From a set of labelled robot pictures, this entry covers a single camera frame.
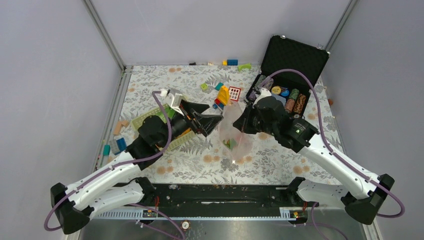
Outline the clear pink dotted zip bag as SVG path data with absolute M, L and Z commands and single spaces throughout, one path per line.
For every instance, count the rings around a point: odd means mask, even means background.
M 247 156 L 253 147 L 252 138 L 248 134 L 233 127 L 233 123 L 242 113 L 243 111 L 239 103 L 231 100 L 229 104 L 224 107 L 222 112 L 223 119 L 218 125 L 219 142 L 229 153 L 233 164 Z

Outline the orange toy carrot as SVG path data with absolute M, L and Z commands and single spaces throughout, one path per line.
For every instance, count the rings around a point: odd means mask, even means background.
M 233 150 L 243 143 L 244 138 L 244 133 L 237 133 L 232 135 L 226 135 L 221 142 L 227 149 Z

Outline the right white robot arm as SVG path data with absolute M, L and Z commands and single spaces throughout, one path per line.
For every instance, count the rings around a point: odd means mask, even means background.
M 329 144 L 322 131 L 302 118 L 291 118 L 284 105 L 267 89 L 246 105 L 233 126 L 245 134 L 266 133 L 283 147 L 312 160 L 340 184 L 324 184 L 296 177 L 288 186 L 287 201 L 299 206 L 304 201 L 345 210 L 357 222 L 370 225 L 388 196 L 394 179 L 377 175 Z

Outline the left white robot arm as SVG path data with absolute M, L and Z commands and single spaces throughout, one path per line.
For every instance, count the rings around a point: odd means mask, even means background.
M 144 206 L 155 200 L 155 188 L 140 174 L 164 154 L 170 143 L 186 131 L 207 137 L 223 119 L 221 114 L 203 112 L 207 104 L 183 100 L 172 118 L 149 115 L 138 128 L 138 137 L 113 161 L 73 184 L 57 183 L 50 189 L 52 210 L 66 235 L 85 227 L 96 215 L 132 203 Z

